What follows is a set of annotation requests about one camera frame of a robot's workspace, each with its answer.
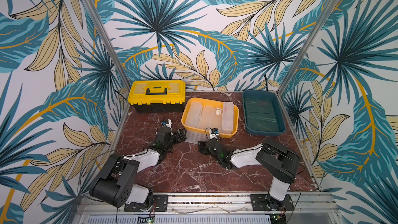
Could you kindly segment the clear ribbed pencil case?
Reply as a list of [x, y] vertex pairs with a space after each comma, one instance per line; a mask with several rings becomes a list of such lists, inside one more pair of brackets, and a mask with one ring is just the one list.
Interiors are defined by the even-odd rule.
[[207, 142], [209, 139], [209, 134], [207, 134], [204, 130], [197, 131], [186, 131], [186, 142], [197, 145], [198, 142]]

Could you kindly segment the yellow plastic tray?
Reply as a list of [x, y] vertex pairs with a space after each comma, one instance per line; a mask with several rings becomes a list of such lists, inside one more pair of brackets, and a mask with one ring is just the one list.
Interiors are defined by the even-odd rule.
[[188, 100], [181, 117], [186, 130], [206, 134], [218, 129], [222, 138], [232, 138], [238, 129], [239, 109], [232, 102], [193, 97]]

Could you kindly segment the clear pencil case pink inside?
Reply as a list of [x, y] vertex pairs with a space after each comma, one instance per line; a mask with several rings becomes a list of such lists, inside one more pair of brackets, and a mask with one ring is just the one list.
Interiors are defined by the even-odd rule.
[[234, 128], [234, 104], [232, 102], [223, 102], [222, 109], [222, 133], [231, 134]]

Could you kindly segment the yellow black toolbox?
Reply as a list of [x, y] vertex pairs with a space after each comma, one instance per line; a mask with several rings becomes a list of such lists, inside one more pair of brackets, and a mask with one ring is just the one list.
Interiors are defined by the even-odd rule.
[[127, 101], [137, 113], [183, 112], [186, 83], [182, 80], [135, 81]]

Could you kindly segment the teal plastic tray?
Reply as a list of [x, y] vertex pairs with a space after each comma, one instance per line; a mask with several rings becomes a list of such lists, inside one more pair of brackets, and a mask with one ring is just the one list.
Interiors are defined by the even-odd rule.
[[279, 136], [286, 132], [277, 95], [270, 91], [243, 92], [245, 130], [252, 135]]

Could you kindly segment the clear pencil case labelled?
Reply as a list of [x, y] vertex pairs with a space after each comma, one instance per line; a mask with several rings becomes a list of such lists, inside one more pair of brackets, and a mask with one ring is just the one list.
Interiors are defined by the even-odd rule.
[[211, 128], [216, 128], [221, 132], [222, 130], [222, 108], [216, 107], [212, 119]]

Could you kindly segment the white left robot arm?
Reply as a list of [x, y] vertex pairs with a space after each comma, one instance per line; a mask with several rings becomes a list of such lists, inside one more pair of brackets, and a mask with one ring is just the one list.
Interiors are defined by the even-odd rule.
[[136, 184], [136, 174], [159, 165], [174, 145], [186, 139], [186, 129], [174, 132], [171, 127], [164, 125], [158, 130], [155, 141], [148, 149], [133, 155], [113, 153], [93, 181], [90, 196], [116, 208], [125, 204], [135, 204], [142, 211], [153, 208], [153, 191]]

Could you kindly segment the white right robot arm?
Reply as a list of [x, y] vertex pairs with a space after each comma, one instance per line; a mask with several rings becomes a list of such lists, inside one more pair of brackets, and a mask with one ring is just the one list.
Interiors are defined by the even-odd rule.
[[267, 201], [282, 204], [294, 183], [301, 158], [292, 149], [275, 140], [266, 140], [257, 146], [227, 150], [217, 139], [198, 142], [199, 152], [211, 155], [221, 167], [232, 170], [248, 166], [263, 166], [273, 176]]

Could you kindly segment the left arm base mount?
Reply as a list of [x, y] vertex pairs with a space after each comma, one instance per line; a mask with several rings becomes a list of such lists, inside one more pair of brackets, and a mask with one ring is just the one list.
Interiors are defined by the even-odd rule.
[[153, 195], [145, 200], [144, 203], [126, 203], [124, 206], [125, 212], [166, 212], [168, 206], [168, 195]]

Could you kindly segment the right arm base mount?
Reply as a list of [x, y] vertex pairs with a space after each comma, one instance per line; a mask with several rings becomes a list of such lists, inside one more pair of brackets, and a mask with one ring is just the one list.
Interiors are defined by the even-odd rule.
[[282, 201], [278, 201], [269, 194], [251, 194], [250, 202], [254, 211], [292, 211], [294, 204], [289, 194]]

